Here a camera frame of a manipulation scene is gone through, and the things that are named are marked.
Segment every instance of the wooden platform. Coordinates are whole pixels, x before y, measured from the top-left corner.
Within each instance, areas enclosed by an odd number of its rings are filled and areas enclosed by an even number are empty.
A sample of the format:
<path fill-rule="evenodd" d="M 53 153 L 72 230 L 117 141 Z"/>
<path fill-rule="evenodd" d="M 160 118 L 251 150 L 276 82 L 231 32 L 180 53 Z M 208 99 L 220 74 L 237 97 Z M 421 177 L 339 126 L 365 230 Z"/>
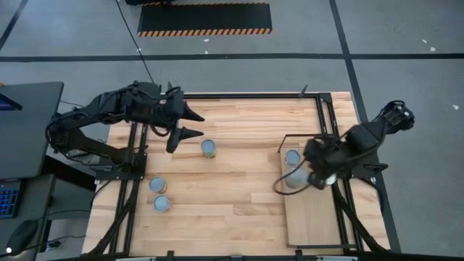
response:
<path fill-rule="evenodd" d="M 343 133 L 357 123 L 355 109 L 348 92 L 332 93 L 332 97 Z M 139 190 L 130 255 L 165 256 L 168 250 L 178 256 L 293 255 L 294 249 L 287 247 L 283 197 L 272 189 L 281 175 L 277 148 L 285 134 L 320 132 L 315 102 L 208 99 L 188 103 L 206 121 L 183 124 L 205 135 L 183 141 L 174 154 L 165 152 L 162 138 L 148 135 L 148 165 Z M 129 131 L 127 123 L 113 125 L 109 144 L 124 147 Z M 206 138 L 217 144 L 214 159 L 202 156 L 200 143 Z M 156 194 L 148 182 L 154 176 L 167 181 L 165 195 L 173 203 L 169 212 L 153 209 Z M 119 186 L 112 182 L 95 199 L 83 252 L 96 245 L 113 221 Z M 358 181 L 352 181 L 352 190 L 361 221 L 388 247 L 375 191 Z M 340 250 L 306 249 L 304 253 Z"/>

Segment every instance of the can lid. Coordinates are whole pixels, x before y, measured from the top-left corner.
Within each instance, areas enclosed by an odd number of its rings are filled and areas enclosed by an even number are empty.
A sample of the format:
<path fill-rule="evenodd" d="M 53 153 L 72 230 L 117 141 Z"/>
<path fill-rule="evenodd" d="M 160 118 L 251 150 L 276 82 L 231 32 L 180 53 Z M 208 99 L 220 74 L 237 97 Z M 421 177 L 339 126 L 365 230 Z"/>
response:
<path fill-rule="evenodd" d="M 287 153 L 285 154 L 285 158 L 287 161 L 287 165 L 296 165 L 299 162 L 300 156 L 296 150 L 291 149 L 287 151 Z"/>
<path fill-rule="evenodd" d="M 153 205 L 156 211 L 163 212 L 169 208 L 169 200 L 166 196 L 157 196 L 157 198 L 154 199 Z"/>
<path fill-rule="evenodd" d="M 213 140 L 204 140 L 202 142 L 202 151 L 205 153 L 212 153 L 215 150 L 215 142 Z"/>
<path fill-rule="evenodd" d="M 152 178 L 148 186 L 151 191 L 159 192 L 165 187 L 165 181 L 162 178 Z"/>

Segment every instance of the keyboard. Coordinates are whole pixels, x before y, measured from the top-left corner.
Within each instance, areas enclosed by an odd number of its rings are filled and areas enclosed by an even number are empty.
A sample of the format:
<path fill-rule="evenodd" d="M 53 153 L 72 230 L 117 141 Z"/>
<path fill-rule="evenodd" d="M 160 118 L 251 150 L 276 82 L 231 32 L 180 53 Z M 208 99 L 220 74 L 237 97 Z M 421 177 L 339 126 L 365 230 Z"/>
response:
<path fill-rule="evenodd" d="M 21 181 L 0 181 L 0 219 L 16 217 L 21 193 Z"/>

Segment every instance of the wooden board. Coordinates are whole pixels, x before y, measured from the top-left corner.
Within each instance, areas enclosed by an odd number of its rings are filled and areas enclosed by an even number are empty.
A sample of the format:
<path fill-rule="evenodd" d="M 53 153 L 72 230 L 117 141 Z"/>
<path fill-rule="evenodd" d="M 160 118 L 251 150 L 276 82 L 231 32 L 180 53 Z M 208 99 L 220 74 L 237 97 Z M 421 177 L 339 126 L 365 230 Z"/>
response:
<path fill-rule="evenodd" d="M 282 175 L 293 170 L 285 161 L 286 153 L 291 149 L 297 150 L 302 155 L 302 147 L 282 148 Z M 301 168 L 307 170 L 307 164 L 303 164 Z M 283 181 L 279 189 L 289 193 L 300 188 L 289 188 Z M 285 196 L 284 202 L 289 245 L 340 245 L 339 227 L 336 222 L 331 187 L 319 190 L 311 186 L 296 195 Z"/>
<path fill-rule="evenodd" d="M 174 154 L 165 153 L 165 140 L 149 133 L 146 177 L 136 208 L 131 256 L 176 255 L 292 255 L 288 248 L 283 198 L 272 183 L 281 175 L 277 148 L 285 134 L 319 133 L 312 99 L 208 99 L 191 100 L 189 106 L 206 118 L 204 123 L 182 122 L 205 132 L 183 141 Z M 349 93 L 333 93 L 339 128 L 355 124 Z M 109 144 L 124 147 L 130 126 L 113 125 Z M 215 140 L 217 156 L 202 156 L 200 143 Z M 153 210 L 156 194 L 150 178 L 167 181 L 172 209 Z M 114 219 L 119 183 L 112 182 L 94 201 L 83 252 L 91 250 Z M 375 191 L 353 186 L 360 219 L 377 239 L 385 229 Z M 338 254 L 338 249 L 306 249 L 305 254 Z"/>

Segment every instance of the mouse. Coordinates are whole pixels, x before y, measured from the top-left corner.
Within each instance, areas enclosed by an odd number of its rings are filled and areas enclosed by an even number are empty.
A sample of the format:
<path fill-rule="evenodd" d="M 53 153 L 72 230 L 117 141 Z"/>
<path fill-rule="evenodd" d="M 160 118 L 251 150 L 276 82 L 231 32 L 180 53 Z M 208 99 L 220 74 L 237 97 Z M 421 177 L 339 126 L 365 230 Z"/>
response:
<path fill-rule="evenodd" d="M 34 237 L 37 231 L 37 220 L 26 220 L 18 226 L 13 234 L 9 237 L 7 244 L 7 253 L 16 253 L 18 255 L 26 248 L 30 240 Z"/>

